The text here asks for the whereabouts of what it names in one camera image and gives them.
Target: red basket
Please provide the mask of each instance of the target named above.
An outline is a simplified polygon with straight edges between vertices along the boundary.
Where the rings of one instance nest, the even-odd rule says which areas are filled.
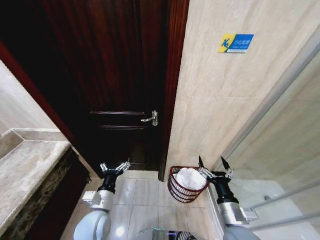
[[[183,168],[192,168],[197,170],[199,167],[194,166],[172,166],[170,168],[170,176],[168,181],[168,189],[170,194],[181,203],[191,203],[194,201],[200,193],[208,187],[209,182],[206,181],[206,185],[199,190],[191,190],[181,186],[174,177],[174,174],[180,171]]]

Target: door lever handle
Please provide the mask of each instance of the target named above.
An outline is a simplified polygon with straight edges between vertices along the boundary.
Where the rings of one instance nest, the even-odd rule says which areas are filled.
[[[152,121],[153,126],[158,125],[158,113],[156,110],[152,111],[152,117],[141,119],[141,122],[149,122],[149,121]]]

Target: shower enclosure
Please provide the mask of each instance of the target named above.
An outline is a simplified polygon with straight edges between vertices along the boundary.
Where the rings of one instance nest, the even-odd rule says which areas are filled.
[[[231,190],[259,216],[247,227],[262,240],[320,240],[319,38],[315,43],[223,154],[235,169]]]

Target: white towel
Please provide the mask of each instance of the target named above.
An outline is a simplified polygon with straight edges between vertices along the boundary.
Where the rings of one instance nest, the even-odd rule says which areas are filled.
[[[202,189],[207,183],[207,180],[194,168],[181,168],[173,176],[181,186],[190,190]]]

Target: blue sign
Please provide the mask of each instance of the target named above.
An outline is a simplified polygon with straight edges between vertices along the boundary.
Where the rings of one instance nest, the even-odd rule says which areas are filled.
[[[224,34],[218,53],[246,53],[253,34]]]

